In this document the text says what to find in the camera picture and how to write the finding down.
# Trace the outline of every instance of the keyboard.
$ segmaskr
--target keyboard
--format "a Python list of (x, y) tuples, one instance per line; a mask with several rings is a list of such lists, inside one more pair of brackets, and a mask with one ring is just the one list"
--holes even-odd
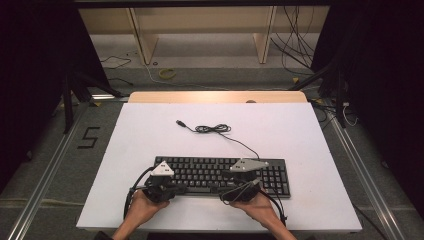
[[(174, 171), (172, 183), (187, 186), (186, 195), (213, 196), (211, 184), (217, 187), (231, 187), (235, 183), (224, 178), (223, 170), (229, 170), (240, 158), (211, 158), (211, 157), (173, 157), (157, 156), (154, 166), (163, 161)], [(260, 186), (271, 196), (280, 198), (290, 197), (290, 186), (284, 159), (260, 159), (268, 162), (266, 168), (255, 170)]]

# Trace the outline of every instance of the white table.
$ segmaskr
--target white table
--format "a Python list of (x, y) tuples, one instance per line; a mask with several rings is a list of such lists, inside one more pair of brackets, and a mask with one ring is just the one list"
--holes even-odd
[[(114, 229), (125, 196), (155, 156), (255, 157), (217, 134), (178, 126), (232, 127), (229, 137), (262, 158), (286, 159), (291, 198), (282, 200), (289, 230), (362, 229), (309, 103), (127, 103), (124, 105), (77, 227)], [(219, 199), (177, 196), (140, 229), (150, 232), (264, 232)]]

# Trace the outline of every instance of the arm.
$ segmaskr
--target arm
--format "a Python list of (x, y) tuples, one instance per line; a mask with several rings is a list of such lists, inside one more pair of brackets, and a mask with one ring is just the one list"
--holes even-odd
[(160, 209), (169, 205), (169, 201), (153, 203), (143, 193), (136, 191), (124, 222), (113, 234), (114, 240), (128, 239), (141, 224), (149, 221)]
[(231, 202), (231, 206), (240, 208), (247, 215), (267, 228), (277, 240), (296, 239), (275, 214), (271, 202), (262, 194), (257, 194), (250, 202)]

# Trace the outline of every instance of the metal frame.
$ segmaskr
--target metal frame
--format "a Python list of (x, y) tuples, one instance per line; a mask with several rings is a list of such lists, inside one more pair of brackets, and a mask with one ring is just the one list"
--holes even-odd
[(89, 103), (81, 103), (79, 105), (77, 113), (75, 115), (75, 124), (73, 124), (72, 128), (67, 134), (63, 135), (59, 146), (56, 148), (56, 151), (50, 160), (50, 163), (47, 165), (47, 168), (44, 171), (43, 176), (41, 177), (37, 186), (35, 187), (35, 190), (33, 191), (31, 197), (29, 198), (27, 205), (19, 214), (19, 217), (13, 225), (12, 230), (9, 233), (7, 239), (15, 240), (23, 239), (25, 237), (25, 234), (28, 231), (32, 220), (34, 219), (35, 214), (37, 213), (41, 201), (47, 193), (50, 183), (52, 182), (57, 170), (59, 169), (60, 164), (62, 163), (62, 159), (66, 154), (69, 144), (75, 135), (75, 130), (78, 127), (78, 123), (80, 122), (80, 119), (85, 113), (85, 111), (88, 109), (88, 105)]
[(355, 169), (356, 174), (358, 175), (359, 180), (361, 181), (362, 186), (364, 187), (365, 192), (367, 193), (371, 204), (374, 207), (374, 210), (377, 213), (377, 216), (388, 234), (389, 239), (406, 239), (394, 214), (387, 205), (386, 200), (378, 189), (374, 179), (356, 150), (355, 145), (350, 139), (346, 128), (342, 128), (337, 121), (333, 121), (332, 125), (349, 157), (349, 160), (352, 163), (353, 168)]

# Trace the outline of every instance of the keyboard cable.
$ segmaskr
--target keyboard cable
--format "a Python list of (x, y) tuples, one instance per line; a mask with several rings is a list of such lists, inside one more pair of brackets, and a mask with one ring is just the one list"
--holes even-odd
[(239, 144), (243, 145), (244, 147), (246, 147), (247, 149), (249, 149), (250, 151), (252, 151), (256, 155), (257, 159), (260, 159), (258, 153), (255, 152), (250, 147), (246, 146), (244, 143), (242, 143), (240, 141), (237, 141), (235, 139), (229, 138), (229, 137), (225, 136), (224, 134), (222, 134), (222, 133), (231, 131), (231, 127), (228, 126), (228, 125), (226, 125), (226, 124), (218, 124), (215, 127), (197, 126), (195, 128), (195, 130), (191, 129), (190, 127), (188, 127), (185, 123), (181, 122), (180, 120), (177, 120), (177, 124), (180, 125), (181, 127), (187, 128), (190, 131), (196, 132), (196, 133), (202, 133), (202, 134), (203, 133), (217, 133), (217, 134), (221, 135), (222, 137), (224, 137), (224, 138), (226, 138), (228, 140), (231, 140), (231, 141), (234, 141), (236, 143), (239, 143)]

